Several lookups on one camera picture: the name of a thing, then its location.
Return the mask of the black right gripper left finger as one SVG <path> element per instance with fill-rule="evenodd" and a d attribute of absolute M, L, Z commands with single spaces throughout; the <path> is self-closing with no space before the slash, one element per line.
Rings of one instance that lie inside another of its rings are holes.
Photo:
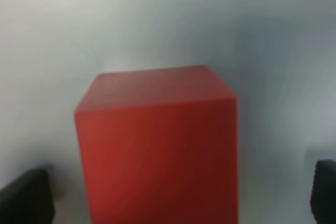
<path fill-rule="evenodd" d="M 46 170 L 31 169 L 1 189 L 1 223 L 52 223 L 54 217 Z"/>

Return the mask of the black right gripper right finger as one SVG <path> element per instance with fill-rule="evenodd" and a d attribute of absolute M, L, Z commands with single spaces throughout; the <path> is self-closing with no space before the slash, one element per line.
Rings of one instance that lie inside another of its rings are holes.
<path fill-rule="evenodd" d="M 310 207 L 317 223 L 335 224 L 335 161 L 331 159 L 316 163 Z"/>

